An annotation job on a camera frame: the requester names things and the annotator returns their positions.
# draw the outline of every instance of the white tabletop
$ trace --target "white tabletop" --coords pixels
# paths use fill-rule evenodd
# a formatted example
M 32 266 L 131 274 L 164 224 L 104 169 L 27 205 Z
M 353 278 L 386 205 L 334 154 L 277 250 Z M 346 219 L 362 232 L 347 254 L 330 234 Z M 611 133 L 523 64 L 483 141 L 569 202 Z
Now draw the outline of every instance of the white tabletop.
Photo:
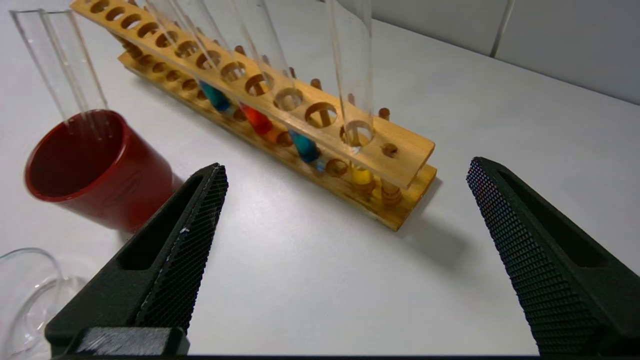
M 0 8 L 0 253 L 42 247 L 91 277 L 122 241 L 23 185 L 29 152 L 60 119 L 10 3 Z M 305 41 L 324 10 L 305 6 L 291 5 L 294 20 L 274 16 L 291 20 L 276 19 L 279 31 L 296 26 L 283 47 L 299 77 L 331 79 Z M 105 31 L 82 28 L 110 107 L 176 174 L 227 167 L 192 354 L 537 353 L 465 182 L 474 156 L 509 167 L 640 273 L 638 106 L 375 22 L 376 108 L 436 143 L 438 178 L 394 233 L 146 85 L 119 64 L 122 49 Z

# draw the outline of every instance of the colored liquid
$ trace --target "colored liquid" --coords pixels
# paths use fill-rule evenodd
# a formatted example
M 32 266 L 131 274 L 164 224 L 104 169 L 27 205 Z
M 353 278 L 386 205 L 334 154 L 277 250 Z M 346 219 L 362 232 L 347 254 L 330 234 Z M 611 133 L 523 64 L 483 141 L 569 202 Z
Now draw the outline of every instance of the colored liquid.
M 318 159 L 318 157 L 320 156 L 320 152 L 318 151 L 316 143 L 296 133 L 295 131 L 289 130 L 289 134 L 291 135 L 293 145 L 296 146 L 296 149 L 298 150 L 298 154 L 300 155 L 302 161 L 304 161 L 305 163 L 309 163 Z
M 366 185 L 373 181 L 373 175 L 367 169 L 351 163 L 351 181 L 357 185 Z
M 240 108 L 246 116 L 247 121 L 251 124 L 251 127 L 257 134 L 266 134 L 273 127 L 271 120 L 269 120 L 265 114 L 242 103 L 240 104 Z
M 214 109 L 223 112 L 227 111 L 231 106 L 231 102 L 229 101 L 229 99 L 227 99 L 222 91 L 203 81 L 200 82 L 200 88 L 202 89 L 202 92 L 207 97 L 207 99 L 209 99 L 209 102 L 211 102 L 211 105 L 213 105 Z

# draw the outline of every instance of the wooden test tube rack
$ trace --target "wooden test tube rack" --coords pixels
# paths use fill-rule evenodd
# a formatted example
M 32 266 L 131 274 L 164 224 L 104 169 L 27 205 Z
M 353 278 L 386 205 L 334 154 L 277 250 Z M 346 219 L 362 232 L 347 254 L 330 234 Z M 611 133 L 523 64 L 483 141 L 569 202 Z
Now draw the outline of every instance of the wooden test tube rack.
M 206 57 L 200 51 L 192 50 L 195 47 L 188 40 L 188 34 L 177 26 L 168 29 L 168 34 L 163 33 L 151 14 L 126 0 L 76 0 L 71 8 L 120 39 L 127 52 L 119 60 L 131 72 L 370 214 L 391 230 L 396 231 L 402 226 L 436 176 L 436 168 L 426 164 L 435 146 L 431 140 L 374 117 L 376 134 L 373 140 L 354 153 L 340 138 L 344 124 L 339 115 L 340 101 L 334 96 L 296 80 L 296 90 L 303 102 L 291 111 L 281 110 L 274 102 L 278 94 L 249 94 L 249 89 L 263 76 L 257 64 L 242 54 L 235 53 L 232 57 L 215 42 L 205 43 L 211 58 L 219 59 L 218 68 L 223 76 L 225 71 L 238 67 L 244 70 L 244 77 L 237 81 L 225 81 L 218 72 L 202 66 Z M 175 39 L 179 51 L 169 45 L 167 37 Z M 269 72 L 268 76 L 272 76 L 273 81 L 282 77 L 276 72 Z M 236 105 L 237 101 L 242 102 L 274 120 L 276 131 L 270 134 L 276 136 L 266 138 L 256 134 L 240 111 L 234 116 L 218 113 L 197 87 L 196 78 L 226 93 Z M 322 109 L 337 110 L 335 112 L 338 115 L 329 126 L 318 128 L 309 120 L 320 117 Z M 354 106 L 346 110 L 362 112 Z M 317 143 L 323 158 L 330 159 L 325 172 L 300 159 L 288 140 L 287 129 L 295 130 Z M 389 145 L 394 146 L 392 154 L 385 151 Z M 350 161 L 374 174 L 376 184 L 372 193 L 362 194 L 353 188 L 349 181 Z M 401 189 L 402 198 L 396 204 L 383 199 L 382 179 Z

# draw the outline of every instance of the test tube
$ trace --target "test tube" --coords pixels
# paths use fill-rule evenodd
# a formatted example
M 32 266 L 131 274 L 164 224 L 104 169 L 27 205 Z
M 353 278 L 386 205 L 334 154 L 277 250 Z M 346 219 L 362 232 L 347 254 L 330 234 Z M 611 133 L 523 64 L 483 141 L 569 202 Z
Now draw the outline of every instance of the test tube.
M 69 131 L 96 140 L 110 137 L 109 120 L 101 111 L 108 109 L 107 102 L 73 12 L 10 13 Z
M 340 92 L 345 141 L 355 152 L 374 136 L 372 117 L 371 0 L 327 0 L 333 60 Z M 351 182 L 371 193 L 370 171 L 351 163 Z
M 226 50 L 233 59 L 235 59 L 234 51 L 229 47 L 228 42 L 221 34 L 221 31 L 213 17 L 214 13 L 226 14 L 226 17 L 233 17 L 230 16 L 233 11 L 226 0 L 208 0 L 206 3 L 202 0 L 172 0 L 172 4 L 179 15 L 185 20 L 185 26 L 190 30 L 201 48 L 204 48 L 204 44 L 200 37 L 205 37 L 215 41 L 220 45 L 220 47 Z M 237 24 L 225 23 L 224 17 L 222 18 L 222 21 L 227 28 L 229 25 L 232 25 L 237 28 L 236 33 L 240 32 Z M 241 64 L 236 61 L 226 64 L 225 68 L 218 70 L 221 72 L 222 79 L 229 83 L 237 81 L 240 78 L 244 78 L 244 69 L 241 67 Z M 262 91 L 262 88 L 260 88 L 259 85 L 256 85 L 255 91 L 260 92 Z M 253 130 L 257 134 L 264 135 L 271 131 L 273 124 L 265 114 L 241 102 L 240 108 L 242 109 L 247 121 L 251 124 Z
M 236 10 L 238 22 L 242 24 L 253 59 L 274 94 L 276 105 L 285 111 L 297 108 L 302 103 L 302 94 L 296 89 L 264 0 L 230 2 Z M 318 159 L 320 152 L 315 142 L 293 130 L 289 130 L 289 135 L 305 163 Z
M 180 45 L 173 37 L 166 36 L 167 41 L 171 43 L 176 54 L 178 54 L 179 56 L 189 56 L 191 53 L 194 53 L 199 49 L 202 51 L 205 61 L 202 61 L 200 64 L 198 64 L 198 66 L 202 67 L 203 69 L 216 68 L 216 65 L 220 62 L 219 55 L 216 56 L 214 52 L 206 49 L 202 41 L 197 36 L 193 36 L 193 34 L 191 34 L 187 30 L 188 22 L 190 22 L 190 20 L 181 17 L 178 14 L 178 11 L 175 9 L 173 3 L 169 2 L 168 0 L 146 1 L 149 12 L 156 18 L 156 21 L 165 34 L 169 33 L 169 29 L 171 28 L 171 26 L 178 25 L 178 27 L 186 29 L 186 32 L 192 35 L 191 41 L 183 41 L 182 43 L 180 43 Z M 198 84 L 200 85 L 202 92 L 208 98 L 214 109 L 218 110 L 221 113 L 233 113 L 234 109 L 231 107 L 231 102 L 229 101 L 229 99 L 227 99 L 227 96 L 225 96 L 222 91 L 214 88 L 213 86 L 207 84 L 202 80 L 198 80 Z

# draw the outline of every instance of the red plastic cup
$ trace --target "red plastic cup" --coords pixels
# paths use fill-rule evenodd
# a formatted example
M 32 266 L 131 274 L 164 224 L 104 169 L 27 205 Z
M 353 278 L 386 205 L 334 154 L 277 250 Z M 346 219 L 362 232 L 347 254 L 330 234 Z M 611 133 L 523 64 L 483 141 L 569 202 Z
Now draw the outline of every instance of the red plastic cup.
M 64 123 L 56 126 L 29 157 L 27 189 L 37 199 L 98 224 L 135 233 L 173 195 L 181 180 L 118 113 L 96 110 L 92 114 L 110 136 L 99 140 L 88 129 L 72 134 Z M 71 124 L 82 121 L 80 114 L 70 119 Z

